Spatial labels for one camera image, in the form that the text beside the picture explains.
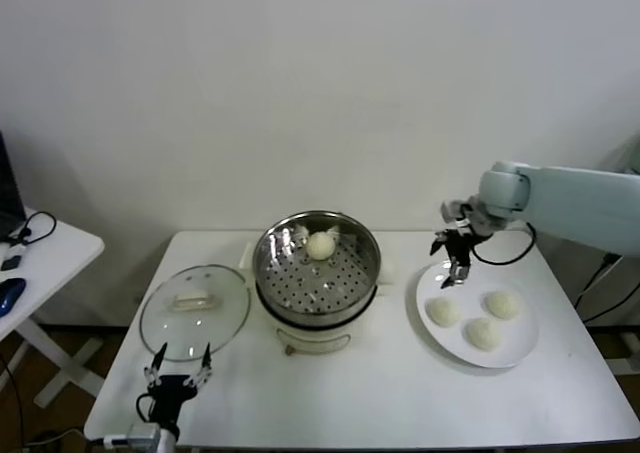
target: small white table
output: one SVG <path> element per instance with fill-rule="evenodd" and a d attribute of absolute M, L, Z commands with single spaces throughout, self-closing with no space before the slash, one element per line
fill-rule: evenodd
<path fill-rule="evenodd" d="M 259 232 L 182 232 L 174 236 L 151 292 L 193 265 L 238 267 Z M 179 445 L 194 447 L 466 448 L 565 444 L 640 436 L 640 423 L 591 337 L 537 249 L 501 271 L 529 285 L 539 342 L 519 365 L 486 370 L 439 348 L 411 305 L 430 232 L 378 232 L 393 284 L 382 285 L 363 314 L 357 344 L 322 356 L 283 354 L 267 313 L 252 299 L 243 329 L 213 355 L 213 376 L 184 404 Z M 522 232 L 480 248 L 504 260 L 522 251 Z M 444 253 L 437 257 L 444 258 Z M 146 391 L 138 320 L 118 352 L 85 425 L 87 437 L 125 434 L 139 422 L 135 398 Z M 191 373 L 197 362 L 162 365 Z"/>
<path fill-rule="evenodd" d="M 49 231 L 51 220 L 36 217 L 29 225 L 36 238 Z M 0 246 L 4 256 L 7 245 Z M 19 268 L 0 272 L 0 281 L 7 278 L 24 278 L 27 287 L 9 314 L 0 318 L 0 340 L 16 330 L 26 341 L 9 361 L 13 371 L 24 357 L 29 345 L 35 347 L 54 364 L 60 372 L 36 396 L 34 402 L 44 408 L 68 383 L 97 396 L 103 379 L 82 366 L 102 345 L 102 341 L 91 338 L 76 353 L 69 356 L 60 348 L 30 316 L 69 280 L 76 276 L 104 249 L 100 238 L 58 221 L 56 231 L 48 238 L 29 246 Z M 0 376 L 0 389 L 7 381 L 6 373 Z"/>

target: power cord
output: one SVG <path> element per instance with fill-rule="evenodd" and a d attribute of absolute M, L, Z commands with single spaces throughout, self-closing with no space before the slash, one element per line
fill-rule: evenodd
<path fill-rule="evenodd" d="M 11 373 L 11 370 L 9 369 L 9 365 L 4 360 L 4 357 L 2 355 L 0 355 L 0 361 L 2 361 L 2 364 L 4 365 L 4 371 L 7 373 L 7 376 L 9 376 L 9 381 L 11 381 L 11 385 L 13 386 L 13 392 L 15 393 L 16 401 L 18 402 L 18 417 L 20 419 L 20 448 L 24 449 L 25 447 L 24 417 L 22 415 L 22 401 L 20 401 L 20 392 L 18 391 L 18 384 L 16 383 L 16 379 L 13 377 L 13 373 Z"/>
<path fill-rule="evenodd" d="M 31 216 L 29 216 L 29 218 L 27 218 L 27 221 L 25 222 L 24 226 L 18 233 L 19 238 L 22 238 L 23 232 L 27 232 L 27 231 L 29 231 L 29 233 L 31 232 L 31 230 L 29 229 L 29 223 L 31 222 L 31 220 L 33 220 L 37 216 L 46 216 L 50 218 L 51 221 L 53 222 L 51 225 L 51 229 L 44 235 L 39 236 L 38 238 L 34 238 L 33 240 L 25 240 L 24 241 L 25 245 L 33 245 L 34 243 L 37 243 L 40 240 L 44 240 L 45 238 L 48 238 L 49 236 L 53 235 L 53 232 L 56 231 L 56 228 L 58 227 L 58 220 L 51 213 L 49 213 L 48 211 L 36 211 Z"/>
<path fill-rule="evenodd" d="M 38 435 L 36 438 L 40 438 L 43 436 L 46 437 L 47 434 L 54 435 L 54 436 L 51 436 L 46 439 L 38 440 L 38 441 L 30 441 L 29 443 L 25 443 L 24 447 L 28 448 L 29 451 L 31 452 L 32 450 L 39 451 L 43 446 L 51 445 L 52 443 L 57 443 L 54 445 L 53 451 L 60 452 L 61 451 L 60 440 L 71 433 L 77 434 L 83 440 L 86 441 L 84 433 L 82 433 L 82 429 L 78 426 L 72 426 L 71 428 L 67 428 L 66 430 L 63 430 L 60 433 L 45 431 L 40 435 Z M 11 453 L 20 453 L 21 451 L 23 451 L 23 448 L 12 450 Z"/>
<path fill-rule="evenodd" d="M 522 253 L 520 253 L 518 256 L 516 256 L 515 258 L 513 258 L 511 260 L 507 260 L 507 261 L 486 260 L 486 259 L 482 258 L 478 254 L 478 252 L 476 251 L 476 247 L 475 246 L 471 246 L 471 253 L 473 253 L 473 256 L 475 256 L 478 261 L 480 261 L 482 263 L 486 263 L 487 265 L 507 266 L 507 265 L 512 265 L 514 263 L 517 263 L 518 261 L 520 261 L 521 259 L 523 259 L 525 256 L 527 256 L 529 254 L 529 252 L 536 245 L 536 240 L 538 239 L 538 232 L 536 231 L 536 229 L 533 226 L 531 226 L 529 223 L 527 223 L 527 227 L 529 228 L 529 231 L 531 232 L 531 234 L 530 234 L 531 235 L 531 243 L 529 243 L 529 246 L 527 246 Z"/>
<path fill-rule="evenodd" d="M 151 395 L 149 393 L 143 393 L 140 396 L 138 396 L 138 398 L 136 398 L 136 412 L 138 413 L 138 416 L 142 421 L 144 421 L 145 423 L 148 423 L 149 414 L 147 413 L 147 416 L 145 417 L 144 414 L 142 413 L 142 409 L 140 408 L 140 400 L 142 400 L 143 398 L 151 398 Z"/>
<path fill-rule="evenodd" d="M 640 282 L 638 282 L 638 284 L 635 286 L 635 288 L 633 290 L 631 290 L 631 292 L 627 296 L 625 296 L 622 300 L 620 300 L 618 303 L 613 305 L 611 308 L 608 308 L 608 309 L 604 310 L 603 312 L 592 316 L 591 318 L 587 318 L 586 320 L 583 321 L 583 323 L 588 323 L 589 321 L 597 320 L 601 316 L 604 316 L 607 313 L 612 312 L 616 308 L 624 305 L 627 301 L 629 301 L 631 299 L 631 297 L 636 293 L 636 291 L 638 291 L 638 289 L 640 289 Z"/>
<path fill-rule="evenodd" d="M 591 275 L 591 278 L 589 278 L 589 281 L 582 289 L 582 293 L 580 293 L 580 295 L 576 299 L 576 302 L 573 304 L 573 307 L 577 309 L 578 306 L 580 305 L 580 302 L 582 301 L 582 298 L 584 298 L 584 296 L 592 288 L 594 288 L 598 283 L 604 280 L 607 277 L 607 275 L 609 275 L 609 273 L 611 273 L 614 270 L 614 268 L 620 264 L 621 261 L 622 261 L 622 256 L 617 255 L 615 253 L 607 253 L 606 255 L 604 255 L 604 257 L 602 257 L 602 262 L 600 263 L 600 266 L 593 273 L 593 275 Z"/>

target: cable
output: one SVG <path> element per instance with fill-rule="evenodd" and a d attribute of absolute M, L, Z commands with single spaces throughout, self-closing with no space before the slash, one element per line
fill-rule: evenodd
<path fill-rule="evenodd" d="M 7 362 L 4 360 L 4 357 L 2 355 L 0 355 L 0 361 L 2 361 L 2 364 L 4 365 L 4 371 L 7 372 L 7 375 L 9 376 L 9 380 L 11 381 L 11 384 L 13 385 L 13 391 L 16 394 L 16 400 L 18 401 L 18 417 L 20 418 L 20 448 L 24 449 L 24 417 L 22 416 L 22 401 L 20 401 L 20 392 L 18 391 L 18 384 L 16 383 L 16 379 L 13 377 L 13 373 L 11 373 L 11 370 L 9 369 L 9 365 L 7 364 Z"/>
<path fill-rule="evenodd" d="M 149 418 L 148 421 L 151 421 L 151 410 L 153 410 L 153 407 L 156 405 L 156 400 L 153 400 L 151 403 L 149 403 L 149 409 L 147 410 L 147 418 Z"/>
<path fill-rule="evenodd" d="M 29 443 L 26 443 L 24 446 L 40 446 L 40 445 L 46 445 L 47 443 L 53 443 L 54 441 L 58 441 L 64 438 L 69 433 L 76 433 L 77 435 L 80 435 L 82 439 L 86 439 L 84 437 L 84 433 L 82 433 L 82 430 L 79 427 L 72 426 L 71 428 L 67 428 L 66 430 L 63 430 L 61 433 L 59 433 L 57 436 L 54 436 L 53 438 L 49 438 L 43 441 L 30 441 Z"/>
<path fill-rule="evenodd" d="M 36 243 L 36 242 L 38 242 L 40 240 L 44 240 L 45 238 L 48 238 L 49 236 L 53 235 L 53 232 L 56 231 L 56 228 L 58 227 L 58 220 L 51 213 L 49 213 L 48 211 L 36 211 L 29 218 L 27 218 L 27 221 L 25 222 L 24 226 L 20 230 L 20 233 L 18 233 L 18 238 L 20 238 L 22 236 L 23 232 L 26 232 L 27 230 L 29 230 L 29 223 L 31 222 L 31 220 L 33 220 L 38 215 L 43 215 L 43 216 L 47 216 L 47 217 L 51 218 L 51 221 L 53 221 L 53 225 L 51 225 L 51 229 L 47 233 L 45 233 L 44 235 L 39 236 L 38 238 L 35 238 L 33 240 L 25 241 L 24 242 L 25 245 L 33 245 L 34 243 Z"/>
<path fill-rule="evenodd" d="M 140 419 L 145 423 L 148 423 L 149 419 L 145 417 L 144 414 L 142 413 L 142 409 L 140 408 L 140 400 L 142 400 L 143 398 L 149 398 L 149 397 L 151 397 L 149 393 L 143 393 L 138 398 L 136 398 L 136 411 L 138 412 L 138 416 L 140 417 Z"/>
<path fill-rule="evenodd" d="M 490 260 L 486 260 L 486 259 L 482 258 L 480 255 L 478 255 L 478 252 L 476 251 L 476 247 L 475 246 L 471 247 L 471 253 L 473 253 L 473 256 L 475 256 L 478 259 L 478 261 L 480 261 L 482 263 L 486 263 L 487 265 L 507 266 L 507 265 L 512 265 L 514 263 L 517 263 L 522 258 L 527 256 L 531 250 L 533 250 L 533 247 L 536 246 L 536 240 L 538 239 L 538 232 L 536 231 L 536 229 L 533 226 L 531 226 L 529 223 L 527 223 L 527 226 L 529 227 L 529 231 L 531 231 L 531 243 L 529 243 L 529 246 L 527 246 L 522 253 L 520 253 L 518 256 L 516 256 L 515 258 L 513 258 L 511 260 L 507 260 L 507 261 L 490 261 Z"/>
<path fill-rule="evenodd" d="M 615 310 L 619 306 L 622 306 L 627 301 L 629 301 L 629 299 L 631 299 L 631 297 L 635 294 L 635 292 L 638 291 L 638 288 L 640 288 L 640 282 L 638 282 L 638 284 L 635 286 L 635 288 L 633 290 L 631 290 L 631 293 L 629 293 L 627 296 L 625 296 L 621 301 L 619 301 L 618 303 L 613 305 L 611 308 L 608 308 L 608 309 L 604 310 L 602 313 L 598 313 L 597 315 L 594 315 L 591 318 L 587 318 L 586 320 L 583 321 L 583 323 L 588 323 L 589 321 L 597 320 L 601 316 L 606 315 L 607 313 Z"/>
<path fill-rule="evenodd" d="M 55 436 L 51 437 L 51 438 L 47 438 L 46 440 L 42 440 L 42 441 L 30 441 L 29 443 L 26 443 L 24 446 L 26 448 L 28 448 L 29 450 L 32 449 L 32 447 L 34 446 L 44 446 L 44 445 L 49 445 L 51 443 L 54 442 L 59 442 L 62 438 L 64 438 L 65 436 L 67 436 L 70 433 L 76 433 L 77 435 L 79 435 L 83 440 L 86 441 L 86 438 L 84 436 L 84 433 L 82 432 L 82 429 L 79 426 L 72 426 L 71 428 L 67 428 L 66 430 L 63 430 L 62 432 L 55 434 L 55 432 L 52 432 Z M 20 453 L 22 451 L 22 448 L 17 448 L 15 450 L 12 450 L 11 453 Z"/>
<path fill-rule="evenodd" d="M 580 305 L 580 302 L 582 301 L 582 298 L 584 298 L 584 296 L 590 290 L 595 288 L 596 285 L 598 285 L 602 280 L 604 280 L 609 275 L 609 273 L 611 273 L 614 270 L 614 268 L 620 264 L 620 262 L 622 261 L 622 258 L 623 258 L 622 256 L 616 255 L 615 253 L 607 253 L 606 255 L 604 255 L 604 257 L 602 258 L 602 263 L 600 263 L 600 266 L 598 267 L 598 269 L 593 273 L 591 278 L 589 278 L 589 281 L 582 289 L 582 293 L 578 295 L 576 302 L 573 304 L 574 308 L 576 309 L 578 308 L 578 306 Z"/>

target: glass lid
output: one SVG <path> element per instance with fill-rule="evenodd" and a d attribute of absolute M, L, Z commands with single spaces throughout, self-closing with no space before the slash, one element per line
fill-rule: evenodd
<path fill-rule="evenodd" d="M 197 360 L 229 343 L 249 314 L 240 273 L 222 265 L 196 266 L 161 284 L 144 306 L 140 336 L 151 353 L 167 343 L 165 359 Z"/>

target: computer mouse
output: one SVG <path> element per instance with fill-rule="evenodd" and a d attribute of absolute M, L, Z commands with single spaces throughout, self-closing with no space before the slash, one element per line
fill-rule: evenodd
<path fill-rule="evenodd" d="M 9 278 L 0 283 L 0 317 L 11 311 L 26 286 L 24 278 Z"/>

